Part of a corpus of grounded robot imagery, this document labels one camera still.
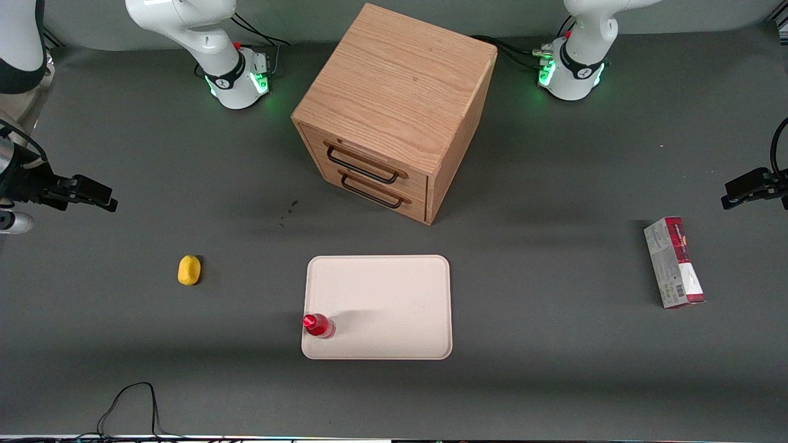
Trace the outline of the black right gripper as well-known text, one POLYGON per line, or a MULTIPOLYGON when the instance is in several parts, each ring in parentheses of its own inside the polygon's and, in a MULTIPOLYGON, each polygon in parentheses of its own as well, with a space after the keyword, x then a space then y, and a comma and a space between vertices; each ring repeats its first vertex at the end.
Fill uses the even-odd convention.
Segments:
POLYGON ((1 166, 2 210, 12 209, 17 202, 45 205, 62 212, 70 204, 86 204, 110 213, 118 208, 118 200, 111 198, 112 189, 87 176, 63 178, 47 164, 24 169, 20 162, 6 158, 2 158, 1 166))

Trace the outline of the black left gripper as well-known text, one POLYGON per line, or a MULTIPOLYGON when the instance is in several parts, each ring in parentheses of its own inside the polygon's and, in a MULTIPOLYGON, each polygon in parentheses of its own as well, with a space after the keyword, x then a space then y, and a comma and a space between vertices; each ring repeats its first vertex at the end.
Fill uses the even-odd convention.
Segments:
POLYGON ((762 198, 780 199, 784 210, 788 210, 787 169, 770 172, 767 168, 756 168, 727 182, 722 207, 723 210, 731 210, 744 202, 762 198))

